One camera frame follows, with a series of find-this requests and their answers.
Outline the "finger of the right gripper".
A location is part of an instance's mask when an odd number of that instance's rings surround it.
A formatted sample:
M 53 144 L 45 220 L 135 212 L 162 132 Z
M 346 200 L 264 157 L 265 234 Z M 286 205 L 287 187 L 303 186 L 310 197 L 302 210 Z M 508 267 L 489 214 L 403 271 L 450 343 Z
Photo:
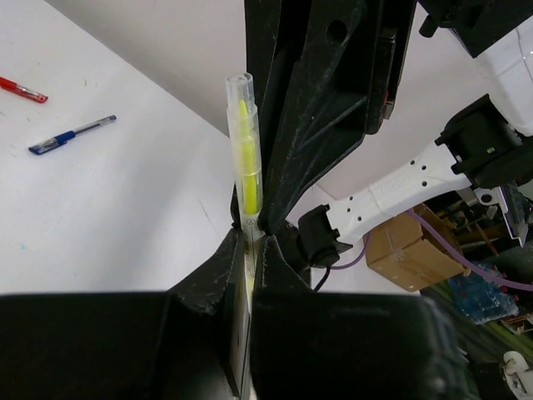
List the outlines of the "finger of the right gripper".
M 395 98 L 413 1 L 247 1 L 247 71 L 262 145 L 261 228 L 381 126 Z

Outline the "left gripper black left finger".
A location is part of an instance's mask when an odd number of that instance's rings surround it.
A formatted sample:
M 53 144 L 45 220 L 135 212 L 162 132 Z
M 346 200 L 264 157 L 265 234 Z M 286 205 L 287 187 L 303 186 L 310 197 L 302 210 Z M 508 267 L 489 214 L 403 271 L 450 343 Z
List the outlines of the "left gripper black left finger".
M 243 399 L 244 238 L 161 292 L 1 298 L 4 399 Z

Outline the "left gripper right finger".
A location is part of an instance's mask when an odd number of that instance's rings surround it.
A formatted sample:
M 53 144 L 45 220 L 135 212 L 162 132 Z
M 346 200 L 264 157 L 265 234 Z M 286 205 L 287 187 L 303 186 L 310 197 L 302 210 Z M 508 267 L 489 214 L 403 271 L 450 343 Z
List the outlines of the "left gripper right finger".
M 250 359 L 260 399 L 467 399 L 451 320 L 429 298 L 313 291 L 267 238 Z

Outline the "yellow gel pen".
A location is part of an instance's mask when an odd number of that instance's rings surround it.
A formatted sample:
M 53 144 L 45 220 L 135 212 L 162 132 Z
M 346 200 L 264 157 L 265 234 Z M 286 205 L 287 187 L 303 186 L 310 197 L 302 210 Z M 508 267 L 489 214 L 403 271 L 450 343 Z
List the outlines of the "yellow gel pen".
M 258 224 L 263 204 L 262 155 L 253 76 L 244 72 L 228 77 L 227 122 L 232 145 L 238 217 L 245 238 L 243 283 L 246 294 L 245 332 L 250 332 L 252 292 L 257 252 L 264 232 Z

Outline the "blue ballpoint pen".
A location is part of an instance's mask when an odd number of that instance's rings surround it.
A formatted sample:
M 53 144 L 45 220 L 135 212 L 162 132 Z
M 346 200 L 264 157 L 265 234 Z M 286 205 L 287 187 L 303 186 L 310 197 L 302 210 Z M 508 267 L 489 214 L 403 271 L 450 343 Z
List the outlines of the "blue ballpoint pen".
M 114 123 L 116 122 L 116 120 L 116 115 L 110 115 L 101 118 L 97 121 L 90 122 L 89 124 L 78 127 L 76 129 L 61 133 L 54 137 L 50 137 L 49 139 L 46 139 L 38 144 L 29 147 L 27 150 L 37 156 L 43 155 L 44 153 L 48 153 L 56 148 L 67 144 L 69 141 L 73 140 L 76 137 L 79 137 L 85 133 L 89 133 L 95 129 L 102 128 L 110 123 Z

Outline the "red ballpoint pen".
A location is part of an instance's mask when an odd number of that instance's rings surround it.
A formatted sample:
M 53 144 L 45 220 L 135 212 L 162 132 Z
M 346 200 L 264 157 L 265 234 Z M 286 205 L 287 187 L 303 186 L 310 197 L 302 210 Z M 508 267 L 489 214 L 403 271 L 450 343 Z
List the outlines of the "red ballpoint pen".
M 4 77 L 0 77 L 0 86 L 1 86 L 1 89 L 7 92 L 16 94 L 22 98 L 32 100 L 35 103 L 43 104 L 48 100 L 48 96 L 40 92 L 33 91 L 32 89 L 24 87 L 23 85 L 17 82 L 8 80 Z

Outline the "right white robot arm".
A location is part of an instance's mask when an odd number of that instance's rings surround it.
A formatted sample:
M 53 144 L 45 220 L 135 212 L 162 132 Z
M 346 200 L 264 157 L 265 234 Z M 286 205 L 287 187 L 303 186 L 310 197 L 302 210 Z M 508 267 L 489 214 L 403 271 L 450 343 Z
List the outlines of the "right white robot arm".
M 247 69 L 262 141 L 259 224 L 277 234 L 304 192 L 378 132 L 394 108 L 414 1 L 248 1 Z M 424 1 L 420 33 L 445 29 L 483 69 L 487 93 L 457 113 L 402 167 L 300 221 L 314 266 L 337 261 L 389 218 L 468 187 L 531 172 L 532 4 Z

